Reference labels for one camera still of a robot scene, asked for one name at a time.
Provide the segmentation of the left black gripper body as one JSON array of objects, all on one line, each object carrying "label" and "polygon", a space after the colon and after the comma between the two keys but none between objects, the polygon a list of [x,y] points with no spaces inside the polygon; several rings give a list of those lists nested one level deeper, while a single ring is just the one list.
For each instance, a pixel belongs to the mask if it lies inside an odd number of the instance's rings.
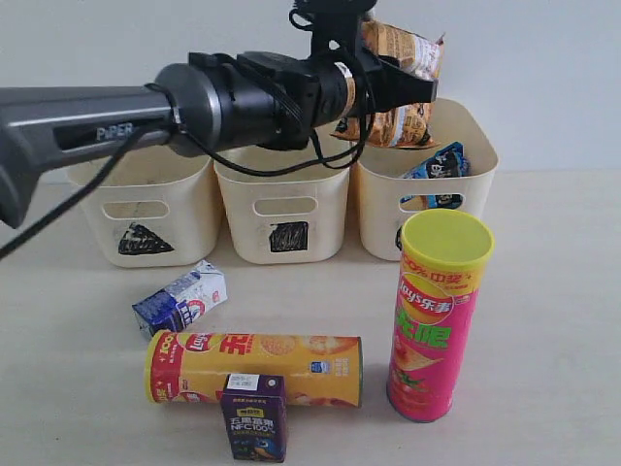
[{"label": "left black gripper body", "polygon": [[345,105],[341,117],[358,117],[362,107],[369,115],[403,105],[399,82],[402,70],[395,57],[373,53],[366,46],[358,53],[340,47],[334,55],[334,61],[350,71],[352,77],[345,81],[353,84],[354,91],[353,102]]}]

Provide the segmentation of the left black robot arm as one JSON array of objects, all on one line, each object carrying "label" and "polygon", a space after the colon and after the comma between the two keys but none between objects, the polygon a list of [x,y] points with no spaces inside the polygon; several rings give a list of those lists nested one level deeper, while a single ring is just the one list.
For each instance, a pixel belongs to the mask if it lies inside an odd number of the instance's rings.
[{"label": "left black robot arm", "polygon": [[110,156],[134,134],[141,147],[168,145],[189,157],[247,146],[301,150],[316,127],[432,102],[437,86],[362,49],[306,59],[192,52],[140,86],[5,87],[1,219],[20,226],[45,172]]}]

